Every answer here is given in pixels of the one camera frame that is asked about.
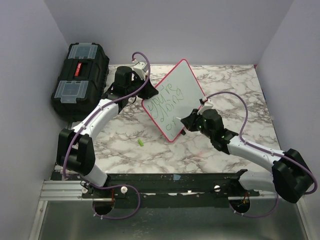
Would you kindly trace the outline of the pink-framed whiteboard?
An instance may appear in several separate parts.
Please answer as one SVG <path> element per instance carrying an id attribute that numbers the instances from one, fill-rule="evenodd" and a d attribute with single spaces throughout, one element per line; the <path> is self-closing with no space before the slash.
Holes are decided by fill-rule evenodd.
<path id="1" fill-rule="evenodd" d="M 186 59 L 177 63 L 155 86 L 158 94 L 141 105 L 169 142 L 174 142 L 184 125 L 176 117 L 187 117 L 200 107 L 205 93 Z"/>

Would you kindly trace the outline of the green marker cap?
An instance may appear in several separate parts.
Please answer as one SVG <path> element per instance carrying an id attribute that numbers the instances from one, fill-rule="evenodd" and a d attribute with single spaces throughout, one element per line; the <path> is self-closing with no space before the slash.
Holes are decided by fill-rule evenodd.
<path id="1" fill-rule="evenodd" d="M 142 142 L 140 139 L 138 139 L 137 142 L 138 142 L 138 144 L 139 144 L 141 147 L 144 146 L 143 142 Z"/>

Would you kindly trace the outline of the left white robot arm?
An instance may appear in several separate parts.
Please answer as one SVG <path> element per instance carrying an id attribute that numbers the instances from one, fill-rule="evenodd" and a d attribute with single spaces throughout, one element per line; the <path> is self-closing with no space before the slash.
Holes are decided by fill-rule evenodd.
<path id="1" fill-rule="evenodd" d="M 58 135 L 57 165 L 68 179 L 72 171 L 92 184 L 93 191 L 101 198 L 107 197 L 111 185 L 108 175 L 96 164 L 94 140 L 106 124 L 128 104 L 129 98 L 148 100 L 158 94 L 150 82 L 150 64 L 137 62 L 134 66 L 119 66 L 114 82 L 102 95 L 94 110 L 72 129 L 63 129 Z"/>

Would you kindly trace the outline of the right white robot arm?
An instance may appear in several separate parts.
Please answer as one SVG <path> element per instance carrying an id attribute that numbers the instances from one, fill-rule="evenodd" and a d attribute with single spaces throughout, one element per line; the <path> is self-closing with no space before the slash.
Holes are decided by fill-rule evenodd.
<path id="1" fill-rule="evenodd" d="M 224 127 L 223 119 L 215 109 L 207 109 L 203 113 L 193 109 L 189 116 L 181 119 L 181 123 L 188 131 L 208 137 L 216 150 L 244 158 L 266 170 L 246 170 L 233 180 L 230 191 L 236 196 L 247 190 L 262 190 L 277 193 L 284 200 L 296 203 L 315 184 L 298 151 L 273 150 L 242 140 L 238 133 Z"/>

